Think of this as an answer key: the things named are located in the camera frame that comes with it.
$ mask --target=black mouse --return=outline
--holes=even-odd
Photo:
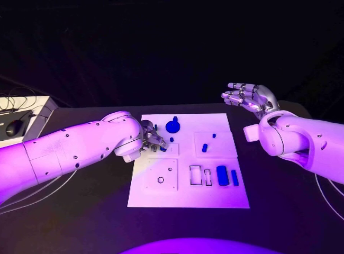
[[[7,128],[5,128],[5,134],[10,137],[12,137],[17,134],[21,125],[23,125],[23,121],[21,120],[12,120],[10,122],[10,124],[7,125]]]

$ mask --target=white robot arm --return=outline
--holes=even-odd
[[[0,204],[18,192],[100,161],[113,151],[130,162],[141,150],[166,143],[149,121],[129,112],[61,129],[24,143],[0,148]]]
[[[279,110],[274,95],[262,85],[230,83],[221,97],[254,113],[259,124],[244,127],[249,142],[260,141],[270,156],[344,184],[344,125],[305,119]]]

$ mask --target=white cable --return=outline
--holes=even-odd
[[[14,205],[15,203],[18,203],[20,201],[23,201],[24,199],[27,199],[28,197],[31,197],[33,195],[35,195],[57,179],[60,178],[60,176],[58,177],[56,177],[54,178],[54,180],[50,182],[50,183],[47,183],[38,190],[35,190],[30,195],[27,195],[24,198],[21,198],[20,200],[15,200],[14,202],[11,202],[10,204],[7,204],[7,205],[4,205],[4,206],[0,206],[0,209],[2,209],[2,208],[5,208],[5,207],[8,207],[10,205]]]
[[[318,184],[318,187],[319,187],[319,191],[321,191],[321,193],[322,193],[323,200],[325,200],[325,202],[326,202],[329,208],[333,210],[335,214],[336,214],[336,215],[339,216],[339,218],[344,220],[344,217],[342,217],[342,216],[339,215],[339,213],[335,211],[335,209],[333,209],[333,207],[331,206],[331,204],[329,204],[329,202],[328,202],[328,199],[326,199],[326,197],[325,197],[325,195],[323,195],[323,192],[322,192],[322,188],[321,188],[321,185],[319,185],[319,181],[318,181],[318,176],[316,176],[316,174],[315,174],[315,180],[316,180],[316,184]]]
[[[329,183],[332,184],[332,186],[335,187],[336,192],[344,196],[344,193],[339,191],[338,187],[335,186],[333,182],[328,179]]]
[[[46,199],[46,198],[47,198],[51,194],[54,194],[54,193],[57,192],[57,190],[63,187],[63,185],[67,183],[67,181],[70,180],[71,176],[74,175],[76,171],[71,173],[69,179],[67,179],[67,180],[64,181],[64,183],[56,188],[56,190],[54,190],[48,195],[46,195],[40,200],[37,200],[35,202],[33,202],[33,203],[30,203],[30,204],[27,204],[27,205],[23,205],[23,206],[20,206],[20,207],[17,207],[17,208],[14,208],[14,209],[11,209],[11,210],[4,211],[2,213],[0,213],[0,215],[4,214],[4,213],[8,213],[8,212],[11,212],[11,211],[14,211],[14,210],[17,210],[17,209],[24,208],[24,207],[27,207],[27,206],[35,204],[37,202],[40,202],[43,199]]]

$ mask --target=robotic hand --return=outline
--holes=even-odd
[[[274,95],[262,85],[228,83],[226,104],[254,113],[259,124],[244,127],[249,142],[260,141],[270,156],[344,184],[344,125],[303,119],[279,109]]]
[[[100,121],[0,148],[0,204],[18,192],[100,161],[113,151],[130,162],[141,151],[166,148],[149,121],[115,112]]]

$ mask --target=black table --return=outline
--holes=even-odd
[[[0,253],[118,253],[185,237],[228,239],[285,253],[344,253],[344,222],[313,174],[270,157],[259,142],[246,142],[243,127],[257,123],[251,113],[224,104],[58,108],[43,134],[118,110],[138,120],[142,114],[227,113],[250,209],[126,207],[133,163],[112,154],[80,169],[44,201],[0,216]]]

